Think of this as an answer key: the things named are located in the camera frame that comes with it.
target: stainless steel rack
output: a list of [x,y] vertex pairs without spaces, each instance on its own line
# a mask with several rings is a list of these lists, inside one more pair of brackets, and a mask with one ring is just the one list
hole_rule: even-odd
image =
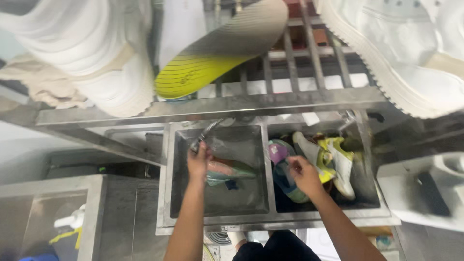
[[[378,90],[372,78],[369,78],[370,86],[356,89],[352,87],[350,72],[365,72],[368,77],[370,76],[359,57],[349,47],[344,46],[337,37],[328,32],[332,47],[317,46],[312,30],[314,27],[325,27],[318,17],[309,16],[308,4],[312,3],[300,0],[301,18],[289,19],[284,32],[284,51],[267,52],[258,58],[262,63],[260,74],[266,83],[267,94],[248,95],[246,90],[249,79],[246,64],[243,64],[239,67],[242,87],[242,95],[239,96],[222,97],[223,79],[219,78],[215,82],[215,98],[199,99],[196,95],[191,95],[188,100],[153,102],[143,114],[130,118],[111,117],[98,108],[41,110],[39,104],[22,105],[0,97],[0,120],[158,166],[165,165],[165,159],[161,153],[137,150],[86,128],[222,117],[354,110],[361,121],[358,124],[364,125],[363,129],[369,132],[366,122],[367,110],[381,111],[395,110],[395,108]],[[159,22],[160,18],[156,14],[160,14],[159,8],[155,10],[155,20]],[[290,39],[291,26],[303,26],[306,49],[293,50]],[[159,29],[155,29],[154,32],[154,38],[156,38],[156,32],[159,32]],[[297,60],[299,58],[309,59],[310,62],[301,66]],[[288,75],[293,92],[272,93],[272,79],[282,77],[276,76],[276,72],[282,74],[282,70],[277,69],[273,63],[282,64],[282,60],[286,61],[287,72],[284,74]],[[301,75],[313,76],[317,90],[300,91],[298,77]],[[344,89],[326,89],[324,75],[340,75]]]

